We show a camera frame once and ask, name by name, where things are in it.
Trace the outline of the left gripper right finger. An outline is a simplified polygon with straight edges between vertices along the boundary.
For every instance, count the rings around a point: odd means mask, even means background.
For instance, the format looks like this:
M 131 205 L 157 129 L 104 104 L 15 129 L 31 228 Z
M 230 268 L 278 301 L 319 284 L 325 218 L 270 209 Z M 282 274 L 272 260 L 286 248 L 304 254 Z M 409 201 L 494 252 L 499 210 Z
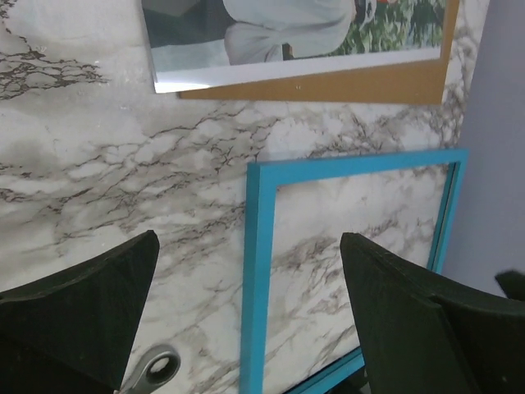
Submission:
M 523 273 L 498 273 L 498 296 L 357 233 L 341 237 L 340 254 L 372 392 L 523 392 Z

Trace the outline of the colourful printed photo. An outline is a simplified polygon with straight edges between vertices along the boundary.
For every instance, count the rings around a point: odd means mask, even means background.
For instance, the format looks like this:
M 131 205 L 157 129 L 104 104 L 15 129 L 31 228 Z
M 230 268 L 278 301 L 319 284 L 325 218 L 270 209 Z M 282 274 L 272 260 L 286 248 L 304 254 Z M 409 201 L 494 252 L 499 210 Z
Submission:
M 157 93 L 437 59 L 446 2 L 144 1 Z

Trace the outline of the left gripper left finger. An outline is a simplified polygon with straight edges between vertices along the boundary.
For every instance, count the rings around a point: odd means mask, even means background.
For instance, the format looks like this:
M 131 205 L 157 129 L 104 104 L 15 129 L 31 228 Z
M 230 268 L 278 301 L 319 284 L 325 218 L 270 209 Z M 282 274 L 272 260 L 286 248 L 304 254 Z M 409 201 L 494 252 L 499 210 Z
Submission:
M 3 393 L 120 389 L 153 280 L 146 231 L 83 263 L 1 294 Z

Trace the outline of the brown backing board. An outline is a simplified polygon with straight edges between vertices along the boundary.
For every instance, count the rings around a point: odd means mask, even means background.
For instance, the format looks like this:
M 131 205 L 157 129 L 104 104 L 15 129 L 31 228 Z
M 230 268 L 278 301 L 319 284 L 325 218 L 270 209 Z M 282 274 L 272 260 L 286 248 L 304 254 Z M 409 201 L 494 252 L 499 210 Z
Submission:
M 458 11 L 458 1 L 447 2 L 441 57 L 436 60 L 198 89 L 178 96 L 205 100 L 439 105 Z

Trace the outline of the blue picture frame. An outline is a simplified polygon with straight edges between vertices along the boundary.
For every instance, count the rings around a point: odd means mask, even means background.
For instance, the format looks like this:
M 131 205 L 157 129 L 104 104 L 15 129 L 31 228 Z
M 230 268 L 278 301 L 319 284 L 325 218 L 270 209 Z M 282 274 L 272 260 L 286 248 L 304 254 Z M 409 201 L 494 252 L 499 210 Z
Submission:
M 428 269 L 441 273 L 467 161 L 468 151 L 465 149 L 438 149 L 248 164 L 240 334 L 241 393 L 257 394 L 263 391 L 277 187 L 374 172 L 448 165 L 427 262 Z

